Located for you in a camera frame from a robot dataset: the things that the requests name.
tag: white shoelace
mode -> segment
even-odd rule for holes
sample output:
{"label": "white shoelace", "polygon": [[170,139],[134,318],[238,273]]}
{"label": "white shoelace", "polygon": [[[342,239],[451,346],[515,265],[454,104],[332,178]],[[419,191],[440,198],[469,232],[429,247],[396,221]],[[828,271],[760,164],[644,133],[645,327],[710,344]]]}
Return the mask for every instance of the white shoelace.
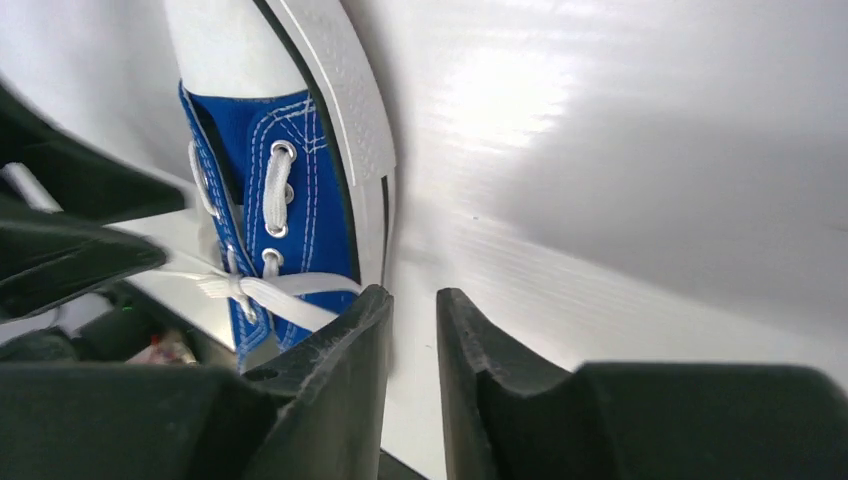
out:
{"label": "white shoelace", "polygon": [[[203,208],[214,218],[220,212],[209,199],[208,182],[197,159],[194,142],[189,144],[189,162],[192,175],[200,191]],[[288,234],[287,205],[294,198],[294,190],[288,184],[292,163],[297,156],[297,150],[289,142],[279,141],[271,145],[268,169],[265,175],[265,188],[262,195],[262,213],[265,218],[265,229],[275,238],[283,238]],[[217,235],[214,231],[201,231],[201,242],[215,245]],[[208,275],[186,272],[161,271],[164,274],[177,275],[197,281],[198,286],[210,298],[232,298],[241,306],[242,311],[251,323],[256,321],[256,312],[250,305],[250,300],[266,308],[278,317],[311,331],[319,330],[336,318],[336,314],[309,302],[297,298],[298,295],[321,292],[352,292],[359,294],[362,287],[353,280],[332,273],[296,273],[280,276],[283,266],[283,256],[275,249],[266,248],[262,252],[265,267],[262,278],[244,277],[240,274],[227,273],[209,262],[192,255],[181,253],[183,256],[210,268]],[[227,245],[227,263],[230,271],[237,272],[235,250]]]}

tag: shoe sole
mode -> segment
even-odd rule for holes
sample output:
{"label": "shoe sole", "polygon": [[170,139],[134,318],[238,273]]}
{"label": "shoe sole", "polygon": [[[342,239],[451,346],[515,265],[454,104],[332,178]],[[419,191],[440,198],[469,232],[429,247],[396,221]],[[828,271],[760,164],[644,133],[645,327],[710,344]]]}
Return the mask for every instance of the shoe sole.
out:
{"label": "shoe sole", "polygon": [[[306,78],[322,110],[328,144],[335,144],[342,162],[358,281],[382,283],[394,223],[395,150],[359,37],[338,0],[254,1]],[[332,132],[326,131],[328,124]]]}

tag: tied shoelace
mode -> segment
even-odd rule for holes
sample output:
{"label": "tied shoelace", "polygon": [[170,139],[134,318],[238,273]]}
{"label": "tied shoelace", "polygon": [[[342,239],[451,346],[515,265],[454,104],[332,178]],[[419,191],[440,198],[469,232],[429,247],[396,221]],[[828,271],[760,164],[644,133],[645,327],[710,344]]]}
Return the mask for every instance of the tied shoelace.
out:
{"label": "tied shoelace", "polygon": [[[294,198],[294,190],[288,183],[292,163],[297,151],[289,142],[279,141],[271,145],[270,159],[265,175],[265,188],[262,194],[262,213],[265,229],[274,238],[283,238],[288,234],[288,204]],[[209,184],[202,173],[197,158],[196,145],[192,141],[188,149],[192,175],[200,192],[200,201],[210,216],[219,219],[221,212],[209,199]],[[215,246],[217,235],[201,229],[203,246]],[[238,272],[235,247],[226,245],[227,266],[231,272]],[[262,278],[246,277],[238,273],[227,273],[216,265],[185,252],[182,256],[211,269],[209,274],[160,271],[164,274],[181,276],[195,280],[203,292],[210,298],[232,298],[238,302],[248,321],[256,322],[256,312],[250,304],[255,301],[272,314],[284,318],[299,327],[316,331],[336,318],[336,313],[306,302],[298,296],[321,292],[352,292],[359,294],[362,287],[353,280],[333,273],[294,273],[280,275],[283,256],[279,251],[267,248],[262,252],[265,266]]]}

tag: shoe tongue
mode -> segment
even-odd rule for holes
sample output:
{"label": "shoe tongue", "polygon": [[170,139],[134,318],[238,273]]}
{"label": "shoe tongue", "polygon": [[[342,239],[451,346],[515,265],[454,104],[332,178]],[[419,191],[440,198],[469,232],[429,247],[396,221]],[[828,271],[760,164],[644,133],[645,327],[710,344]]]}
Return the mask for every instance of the shoe tongue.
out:
{"label": "shoe tongue", "polygon": [[236,203],[242,202],[248,142],[254,118],[269,108],[268,99],[208,97],[189,94],[201,128],[222,167],[228,167],[229,187]]}

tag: shoe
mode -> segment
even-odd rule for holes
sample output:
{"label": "shoe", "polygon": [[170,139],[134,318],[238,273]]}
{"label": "shoe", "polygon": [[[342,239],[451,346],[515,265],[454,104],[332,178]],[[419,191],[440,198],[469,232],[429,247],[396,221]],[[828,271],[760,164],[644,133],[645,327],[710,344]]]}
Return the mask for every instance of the shoe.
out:
{"label": "shoe", "polygon": [[336,0],[165,5],[189,158],[223,268],[198,280],[230,299],[245,370],[268,360],[255,357],[270,339],[274,355],[286,351],[382,283],[391,132]]}

